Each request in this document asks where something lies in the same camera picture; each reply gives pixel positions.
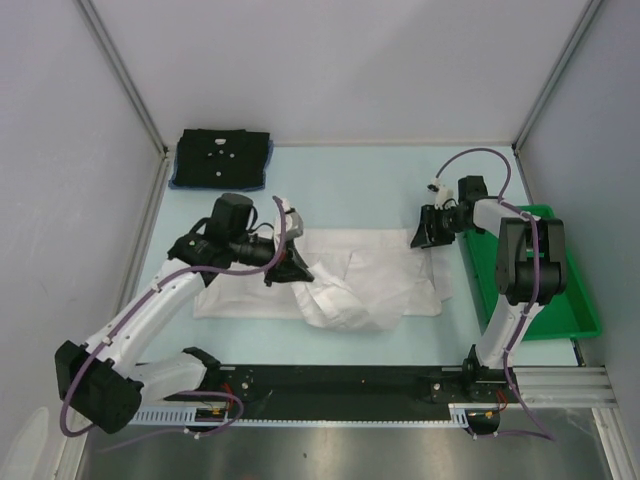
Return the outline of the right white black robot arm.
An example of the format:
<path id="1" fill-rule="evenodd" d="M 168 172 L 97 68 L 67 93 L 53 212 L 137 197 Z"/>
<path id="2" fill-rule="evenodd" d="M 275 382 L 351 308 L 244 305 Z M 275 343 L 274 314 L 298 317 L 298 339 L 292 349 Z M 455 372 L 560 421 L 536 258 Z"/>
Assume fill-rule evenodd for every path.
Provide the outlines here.
<path id="1" fill-rule="evenodd" d="M 535 317 L 566 289 L 564 224 L 490 196 L 481 176 L 459 180 L 457 193 L 437 178 L 428 190 L 434 199 L 421 207 L 412 249 L 450 245 L 467 231 L 489 233 L 498 242 L 494 267 L 498 300 L 489 323 L 459 371 L 431 380 L 432 391 L 451 387 L 455 400 L 489 402 L 514 389 L 509 385 L 511 353 Z"/>

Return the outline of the white long sleeve shirt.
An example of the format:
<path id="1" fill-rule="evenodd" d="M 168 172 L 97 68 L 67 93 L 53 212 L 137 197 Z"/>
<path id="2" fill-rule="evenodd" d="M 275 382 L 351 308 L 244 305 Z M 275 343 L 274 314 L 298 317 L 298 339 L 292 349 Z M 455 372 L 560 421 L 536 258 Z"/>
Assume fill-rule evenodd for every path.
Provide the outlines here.
<path id="1" fill-rule="evenodd" d="M 409 229 L 309 229 L 295 245 L 314 279 L 265 285 L 222 276 L 200 293 L 197 319 L 285 319 L 334 331 L 392 330 L 436 317 L 453 295 L 443 247 L 419 249 Z"/>

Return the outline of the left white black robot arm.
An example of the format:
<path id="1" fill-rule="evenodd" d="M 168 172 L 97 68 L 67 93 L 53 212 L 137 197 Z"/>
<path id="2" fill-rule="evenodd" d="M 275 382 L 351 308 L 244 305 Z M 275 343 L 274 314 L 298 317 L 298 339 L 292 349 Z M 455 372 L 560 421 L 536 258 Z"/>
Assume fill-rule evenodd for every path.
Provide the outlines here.
<path id="1" fill-rule="evenodd" d="M 80 344 L 64 342 L 54 355 L 62 407 L 59 427 L 68 438 L 93 428 L 113 434 L 146 401 L 219 399 L 241 416 L 242 401 L 223 386 L 220 363 L 198 347 L 143 363 L 152 340 L 187 302 L 221 276 L 260 275 L 266 286 L 314 279 L 296 249 L 304 231 L 299 212 L 281 198 L 267 238 L 258 235 L 257 210 L 241 194 L 225 193 L 167 252 L 146 289 Z"/>

